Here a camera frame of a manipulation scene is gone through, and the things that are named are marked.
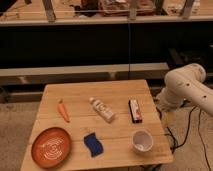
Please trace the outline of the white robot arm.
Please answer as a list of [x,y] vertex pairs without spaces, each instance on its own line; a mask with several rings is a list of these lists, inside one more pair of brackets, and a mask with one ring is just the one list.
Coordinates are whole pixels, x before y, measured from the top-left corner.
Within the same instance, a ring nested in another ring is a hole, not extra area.
[[161,111],[172,111],[187,99],[213,117],[213,89],[203,84],[205,79],[206,71],[197,63],[170,70],[157,95],[157,106]]

